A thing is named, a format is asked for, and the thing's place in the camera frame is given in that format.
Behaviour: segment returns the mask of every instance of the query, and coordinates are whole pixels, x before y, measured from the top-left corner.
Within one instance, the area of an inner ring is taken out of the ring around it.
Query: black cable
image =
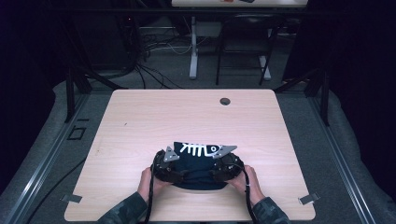
[[[145,71],[147,74],[149,74],[150,76],[152,76],[158,83],[160,83],[160,84],[161,84],[161,87],[164,86],[166,89],[172,89],[172,88],[166,86],[163,82],[161,82],[161,81],[160,81],[158,78],[156,78],[154,75],[152,75],[152,74],[150,73],[150,71],[148,71],[148,69],[146,69],[145,66],[139,64],[139,67],[140,67],[143,71]]]
[[[152,198],[154,195],[153,187],[154,187],[154,163],[155,163],[155,158],[154,161],[152,162],[151,165],[151,179],[149,181],[149,192],[148,192],[148,211],[146,213],[146,218],[144,221],[144,224],[147,224],[149,222],[149,216],[151,214],[151,207],[152,207]]]
[[[245,193],[246,193],[247,210],[248,210],[248,213],[250,214],[250,217],[251,217],[251,220],[252,220],[253,224],[257,224],[258,223],[257,222],[257,218],[256,218],[256,216],[253,213],[253,209],[251,208],[251,203],[250,203],[250,182],[249,182],[248,173],[246,172],[245,167],[242,167],[242,166],[240,166],[240,165],[238,165],[236,163],[224,163],[224,165],[237,166],[237,167],[239,167],[242,170],[242,172],[244,172],[244,174],[245,174],[245,182],[246,182]]]
[[[35,208],[35,210],[33,211],[32,215],[29,216],[29,218],[27,219],[27,224],[29,224],[32,221],[33,216],[35,215],[35,213],[38,211],[38,209],[40,208],[40,206],[43,204],[44,201],[46,201],[46,199],[50,196],[50,194],[58,187],[58,185],[60,185],[62,183],[62,181],[64,181],[65,178],[67,178],[71,173],[73,173],[73,171],[75,171],[85,160],[87,160],[87,158],[84,158],[82,161],[80,161],[73,169],[71,169],[69,172],[67,172],[67,174],[65,174],[53,187],[52,189],[49,190],[49,192],[44,196],[44,198],[40,201],[40,203],[38,204],[38,206]]]
[[[157,74],[159,74],[161,77],[165,78],[166,80],[168,80],[170,83],[172,83],[173,85],[175,85],[176,87],[178,87],[179,89],[184,89],[183,87],[178,86],[175,82],[173,82],[171,79],[169,79],[167,76],[163,75],[160,71],[154,69],[154,68],[149,68],[146,67],[145,65],[139,64],[140,66],[146,68],[147,70],[150,70],[152,72],[155,72]]]
[[[130,74],[132,71],[134,71],[132,66],[129,66],[125,69],[122,69],[121,71],[119,71],[116,74],[112,74],[112,75],[100,75],[101,77],[104,77],[105,79],[113,79],[113,78],[117,78],[117,77],[125,77],[126,75]]]
[[[161,35],[144,35],[143,42],[144,42],[144,53],[147,57],[150,56],[151,52],[158,48],[159,46],[171,46],[177,44],[178,42],[188,43],[190,44],[190,40],[187,39],[185,36],[174,35],[171,38],[159,40],[157,36]]]
[[[164,79],[163,79],[163,76],[161,76],[161,83],[163,83],[164,82]]]
[[[143,77],[142,71],[140,71],[140,67],[139,65],[136,67],[136,71],[139,73],[140,78],[142,78],[142,82],[143,82],[143,89],[146,89],[146,81],[145,78]]]

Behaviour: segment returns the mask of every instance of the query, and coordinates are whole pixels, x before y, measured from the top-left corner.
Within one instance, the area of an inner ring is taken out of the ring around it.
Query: person's left hand
[[[140,183],[139,187],[137,188],[137,192],[142,196],[142,198],[145,200],[145,202],[149,201],[149,182],[151,179],[151,170],[150,168],[146,168],[145,170],[142,171],[142,175],[140,177]],[[169,182],[163,182],[157,177],[154,176],[154,184],[153,184],[153,194],[158,195],[160,191],[166,187],[171,185],[172,183]]]

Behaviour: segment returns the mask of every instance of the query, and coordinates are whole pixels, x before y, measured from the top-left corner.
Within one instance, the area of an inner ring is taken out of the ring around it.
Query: round hole
[[[222,105],[229,105],[230,104],[230,99],[228,99],[228,98],[221,98],[220,99],[220,103],[222,104]]]

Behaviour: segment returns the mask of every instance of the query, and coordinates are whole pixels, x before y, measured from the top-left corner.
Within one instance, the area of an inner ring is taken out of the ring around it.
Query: tabletop
[[[222,104],[227,98],[230,103]],[[286,124],[271,90],[119,90],[108,103],[64,217],[95,221],[137,190],[154,155],[174,142],[238,146],[262,191],[292,220],[315,217]],[[189,190],[170,186],[154,198],[151,221],[250,220],[232,186]]]
[[[305,7],[308,0],[172,0],[173,7]]]

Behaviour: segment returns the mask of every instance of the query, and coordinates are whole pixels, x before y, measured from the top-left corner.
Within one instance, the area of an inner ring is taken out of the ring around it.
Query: wire
[[[49,192],[44,196],[43,199],[41,199],[40,203],[38,204],[38,206],[35,208],[35,210],[33,211],[32,215],[29,216],[29,218],[27,219],[26,223],[30,223],[32,221],[32,218],[35,216],[35,213],[38,211],[38,209],[41,207],[41,205],[44,203],[44,201],[47,200],[47,198],[50,196],[50,194],[58,187],[58,185],[60,185],[62,183],[62,181],[64,181],[65,178],[67,178],[71,173],[73,173],[85,160],[87,160],[87,158],[84,158],[82,161],[80,161],[73,169],[71,169],[69,172],[67,172],[67,174],[65,174],[53,187],[52,189],[49,190]]]
[[[190,43],[188,39],[180,35],[143,35],[142,37],[143,45],[145,46],[145,54],[149,55],[149,51],[156,48],[159,45],[176,44],[178,42]]]
[[[244,174],[245,174],[245,182],[246,182],[245,193],[246,193],[247,210],[248,210],[248,213],[250,214],[250,217],[251,217],[251,220],[252,220],[253,224],[257,224],[258,223],[257,222],[257,218],[256,218],[256,216],[254,216],[253,210],[251,208],[251,203],[250,203],[250,182],[249,182],[248,173],[246,172],[245,167],[242,167],[242,166],[240,166],[240,165],[238,165],[236,163],[224,163],[224,165],[237,166],[237,167],[239,167],[242,170],[242,172],[244,172]]]
[[[169,86],[167,86],[167,85],[164,84],[164,81],[167,80],[167,81],[169,81],[171,84],[173,84],[174,86],[176,86],[177,88],[179,88],[179,89],[184,89],[184,88],[178,86],[175,82],[173,82],[173,81],[172,81],[171,79],[169,79],[167,76],[163,75],[160,71],[158,71],[158,70],[156,70],[156,69],[154,69],[154,68],[149,68],[149,67],[146,67],[145,65],[143,65],[143,64],[141,64],[141,63],[137,63],[137,64],[136,64],[136,69],[135,69],[135,70],[136,70],[136,71],[139,73],[139,75],[142,77],[142,80],[143,80],[143,82],[144,82],[144,83],[143,83],[144,88],[146,88],[146,83],[145,83],[145,81],[144,81],[142,71],[145,71],[147,74],[149,74],[151,77],[153,77],[158,83],[160,83],[160,84],[161,84],[161,87],[160,87],[160,88],[165,87],[166,89],[172,89],[171,87],[169,87]],[[161,76],[161,80],[159,80],[157,77],[155,77],[153,73],[156,73],[156,74],[160,75],[160,76]]]
[[[146,213],[146,218],[144,223],[147,224],[149,222],[149,216],[151,215],[151,207],[152,207],[152,198],[154,195],[154,163],[155,163],[156,157],[154,158],[154,161],[152,162],[151,165],[151,179],[149,181],[149,192],[148,192],[148,211]]]
[[[172,45],[170,45],[170,44],[166,44],[167,46],[169,46],[169,48],[158,48],[158,49],[151,49],[151,50],[149,50],[149,51],[154,51],[154,50],[160,50],[160,49],[171,49],[174,53],[176,53],[176,54],[185,54],[185,53],[188,53],[189,51],[190,51],[190,49],[191,49],[191,45],[189,45],[188,47],[173,47]],[[183,51],[183,52],[178,52],[177,50],[175,50],[175,49],[185,49],[185,48],[188,48],[187,50],[185,50],[185,51]]]
[[[187,28],[189,29],[190,35],[192,34],[192,31],[190,29],[189,23],[186,20],[186,17],[183,17],[184,23],[186,23]]]

